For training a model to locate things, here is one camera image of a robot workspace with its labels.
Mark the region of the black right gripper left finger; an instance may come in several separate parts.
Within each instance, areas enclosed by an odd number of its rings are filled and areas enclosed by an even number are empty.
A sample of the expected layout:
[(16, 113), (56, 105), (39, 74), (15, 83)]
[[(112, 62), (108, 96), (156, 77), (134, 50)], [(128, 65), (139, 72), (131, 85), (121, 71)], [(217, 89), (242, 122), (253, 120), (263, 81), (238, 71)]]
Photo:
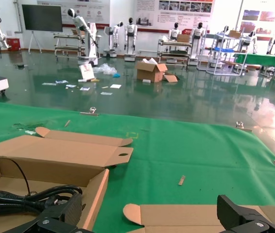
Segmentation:
[(78, 228), (82, 214), (81, 194), (74, 194), (64, 204), (44, 210), (34, 220), (8, 230), (8, 233), (88, 233)]

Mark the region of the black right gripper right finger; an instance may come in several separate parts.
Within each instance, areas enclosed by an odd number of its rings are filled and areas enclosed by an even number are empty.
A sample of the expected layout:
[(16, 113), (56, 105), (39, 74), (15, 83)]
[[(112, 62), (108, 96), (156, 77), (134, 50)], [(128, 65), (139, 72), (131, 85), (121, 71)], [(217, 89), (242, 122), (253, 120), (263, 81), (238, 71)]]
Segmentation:
[(217, 218), (225, 229), (222, 233), (275, 233), (275, 224), (254, 209), (236, 205), (226, 195), (217, 197)]

